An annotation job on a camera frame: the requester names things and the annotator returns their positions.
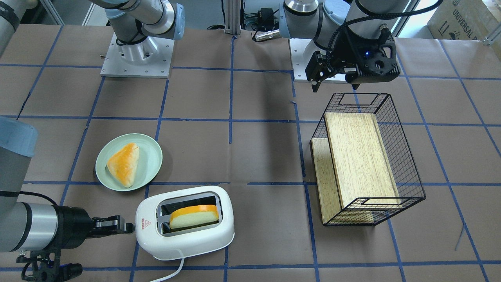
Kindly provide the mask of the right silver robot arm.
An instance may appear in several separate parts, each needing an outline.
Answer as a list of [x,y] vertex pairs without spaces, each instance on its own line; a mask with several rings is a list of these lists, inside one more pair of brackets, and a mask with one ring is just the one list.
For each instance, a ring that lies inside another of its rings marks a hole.
[[[186,26],[183,5],[168,0],[95,0],[113,16],[130,16],[132,33],[124,45],[148,37],[180,40]],[[18,197],[38,131],[29,124],[1,117],[1,252],[55,253],[80,246],[86,239],[131,234],[134,225],[120,216],[90,218],[82,208],[19,202]]]

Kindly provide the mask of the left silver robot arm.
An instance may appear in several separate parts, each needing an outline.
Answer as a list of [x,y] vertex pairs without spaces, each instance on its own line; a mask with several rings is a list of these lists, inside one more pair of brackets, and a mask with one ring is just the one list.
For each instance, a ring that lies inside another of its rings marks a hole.
[[317,92],[322,82],[342,74],[353,89],[390,82],[400,75],[392,27],[396,18],[434,10],[442,4],[407,11],[408,0],[285,0],[278,9],[280,36],[312,40],[316,46],[305,68]]

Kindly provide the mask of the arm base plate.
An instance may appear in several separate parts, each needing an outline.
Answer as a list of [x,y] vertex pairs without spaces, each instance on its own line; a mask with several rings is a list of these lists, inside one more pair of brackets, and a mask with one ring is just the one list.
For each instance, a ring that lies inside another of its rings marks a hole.
[[306,66],[315,51],[321,51],[324,54],[324,50],[318,48],[312,39],[291,38],[289,45],[294,81],[308,83]]
[[175,41],[148,37],[135,45],[119,46],[114,34],[101,70],[104,77],[168,79]]

